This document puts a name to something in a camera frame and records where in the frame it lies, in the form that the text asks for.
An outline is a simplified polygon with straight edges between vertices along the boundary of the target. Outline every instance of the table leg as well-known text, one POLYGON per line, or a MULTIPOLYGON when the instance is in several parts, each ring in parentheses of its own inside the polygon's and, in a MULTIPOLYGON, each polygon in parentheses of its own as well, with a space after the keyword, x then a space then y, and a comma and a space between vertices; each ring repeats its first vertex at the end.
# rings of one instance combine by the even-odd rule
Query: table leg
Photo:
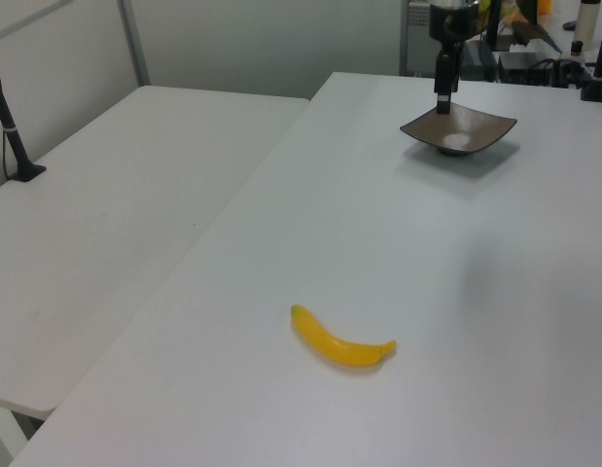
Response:
POLYGON ((0 467, 7 467, 26 446, 26 442, 13 414, 0 408, 0 467))

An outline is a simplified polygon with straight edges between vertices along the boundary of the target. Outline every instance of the white wall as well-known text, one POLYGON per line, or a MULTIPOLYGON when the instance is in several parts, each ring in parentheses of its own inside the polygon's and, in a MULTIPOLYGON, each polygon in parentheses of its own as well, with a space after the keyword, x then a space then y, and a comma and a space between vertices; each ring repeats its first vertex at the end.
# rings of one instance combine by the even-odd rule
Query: white wall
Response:
POLYGON ((310 98, 334 71, 399 71, 401 0, 126 2, 154 85, 310 98))
POLYGON ((136 89, 117 1, 74 0, 0 39, 0 75, 35 161, 136 89))

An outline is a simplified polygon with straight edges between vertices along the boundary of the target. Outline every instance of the toy banana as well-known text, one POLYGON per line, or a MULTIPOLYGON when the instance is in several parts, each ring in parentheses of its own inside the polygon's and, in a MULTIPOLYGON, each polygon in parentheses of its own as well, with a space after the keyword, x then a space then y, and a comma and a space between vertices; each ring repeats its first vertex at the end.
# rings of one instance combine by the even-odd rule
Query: toy banana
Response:
POLYGON ((396 349, 395 341, 371 345, 337 338, 318 322, 311 311, 301 305, 292 306, 292 324, 307 344, 341 365, 351 367, 375 365, 396 349))

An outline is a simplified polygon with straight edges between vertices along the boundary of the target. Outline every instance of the tabletop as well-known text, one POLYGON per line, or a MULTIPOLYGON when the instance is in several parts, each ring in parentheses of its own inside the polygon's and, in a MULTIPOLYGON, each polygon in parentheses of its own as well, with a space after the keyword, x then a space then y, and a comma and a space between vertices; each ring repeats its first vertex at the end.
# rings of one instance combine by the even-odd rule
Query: tabletop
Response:
POLYGON ((146 87, 0 188, 0 406, 45 418, 306 105, 146 87))
POLYGON ((461 85, 518 123, 449 158, 432 81, 333 75, 13 466, 602 466, 602 106, 461 85))

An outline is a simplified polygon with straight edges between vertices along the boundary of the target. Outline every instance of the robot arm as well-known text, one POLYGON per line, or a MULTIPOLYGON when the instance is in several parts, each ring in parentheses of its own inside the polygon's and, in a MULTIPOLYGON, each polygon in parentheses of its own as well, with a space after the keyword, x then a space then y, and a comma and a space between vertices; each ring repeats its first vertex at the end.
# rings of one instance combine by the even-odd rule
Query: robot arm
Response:
POLYGON ((458 91, 465 41, 486 29, 490 8, 490 2, 483 0, 435 0, 430 6, 430 37, 442 45, 435 69, 438 114, 449 114, 451 95, 458 91))

